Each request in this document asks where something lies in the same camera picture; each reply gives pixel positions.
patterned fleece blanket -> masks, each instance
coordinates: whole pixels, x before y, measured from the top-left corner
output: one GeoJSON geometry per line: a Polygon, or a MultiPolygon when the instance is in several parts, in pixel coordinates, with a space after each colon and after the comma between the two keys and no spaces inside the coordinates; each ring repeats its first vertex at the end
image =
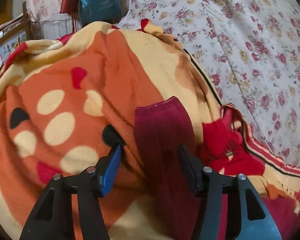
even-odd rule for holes
{"type": "MultiPolygon", "coordinates": [[[[165,152],[145,150],[148,142],[141,136],[151,131],[147,122],[156,120],[157,138],[165,138],[158,109],[166,113],[163,121],[185,121],[191,150],[205,164],[226,175],[244,171],[265,201],[287,200],[272,214],[284,210],[279,218],[294,217],[292,227],[298,226],[300,169],[284,165],[256,141],[234,106],[221,106],[213,84],[182,44],[143,20],[138,31],[95,22],[60,41],[27,41],[8,58],[0,74],[2,233],[19,239],[40,192],[55,173],[78,174],[120,143],[124,159],[112,191],[100,200],[110,238],[187,239],[196,216],[183,223],[187,201],[184,208],[176,207],[180,212],[173,221],[167,222],[164,212],[157,216],[158,209],[172,201],[157,193],[175,184],[155,180],[149,171],[152,156],[165,152]],[[176,115],[166,111],[173,105],[178,106],[176,115]]],[[[173,147],[179,143],[174,138],[173,147]]],[[[73,213],[80,240],[75,198],[73,213]]]]}

metal screw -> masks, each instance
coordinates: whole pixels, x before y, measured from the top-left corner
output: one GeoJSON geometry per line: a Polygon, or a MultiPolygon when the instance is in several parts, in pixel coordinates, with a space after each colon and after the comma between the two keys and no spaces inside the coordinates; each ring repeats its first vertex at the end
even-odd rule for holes
{"type": "Polygon", "coordinates": [[[90,166],[87,168],[87,173],[94,173],[96,171],[96,168],[94,166],[90,166]]]}
{"type": "Polygon", "coordinates": [[[239,173],[239,174],[238,174],[238,178],[239,178],[240,180],[245,180],[245,179],[247,178],[247,176],[244,175],[244,174],[242,174],[242,173],[239,173]]]}
{"type": "Polygon", "coordinates": [[[209,167],[209,166],[205,166],[205,167],[203,167],[203,171],[204,171],[205,173],[210,173],[210,172],[212,172],[212,168],[209,167]]]}
{"type": "Polygon", "coordinates": [[[54,180],[58,180],[58,179],[61,178],[61,174],[60,174],[60,173],[56,173],[56,174],[53,175],[52,178],[53,178],[54,180]]]}

wooden chair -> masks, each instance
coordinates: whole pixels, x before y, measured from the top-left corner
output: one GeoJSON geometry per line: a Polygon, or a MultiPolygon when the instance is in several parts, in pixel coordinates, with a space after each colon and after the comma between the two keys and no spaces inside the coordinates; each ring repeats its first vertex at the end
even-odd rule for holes
{"type": "Polygon", "coordinates": [[[26,36],[27,39],[30,40],[31,39],[31,35],[30,35],[30,20],[29,20],[29,16],[26,10],[26,2],[24,2],[22,4],[22,10],[23,10],[23,21],[21,24],[19,24],[18,26],[16,26],[15,28],[9,30],[7,33],[5,33],[1,38],[0,38],[0,46],[2,44],[4,44],[4,42],[9,39],[10,37],[12,37],[13,35],[16,35],[18,32],[20,32],[21,30],[24,30],[26,32],[26,36]]]}

blue plastic bag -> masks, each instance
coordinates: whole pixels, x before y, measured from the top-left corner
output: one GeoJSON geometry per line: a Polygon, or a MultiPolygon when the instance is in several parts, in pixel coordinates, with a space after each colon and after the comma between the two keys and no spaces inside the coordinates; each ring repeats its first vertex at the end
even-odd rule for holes
{"type": "Polygon", "coordinates": [[[121,0],[79,0],[79,17],[82,25],[121,16],[121,0]]]}

black spot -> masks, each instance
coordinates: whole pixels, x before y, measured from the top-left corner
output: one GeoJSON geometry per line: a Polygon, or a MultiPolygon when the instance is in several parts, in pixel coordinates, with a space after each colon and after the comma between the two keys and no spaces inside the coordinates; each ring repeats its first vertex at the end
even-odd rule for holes
{"type": "Polygon", "coordinates": [[[10,116],[10,129],[15,129],[22,121],[29,119],[29,115],[20,107],[13,109],[10,116]]]}
{"type": "Polygon", "coordinates": [[[125,146],[126,143],[112,125],[107,125],[102,131],[102,139],[104,143],[110,147],[115,144],[125,146]]]}

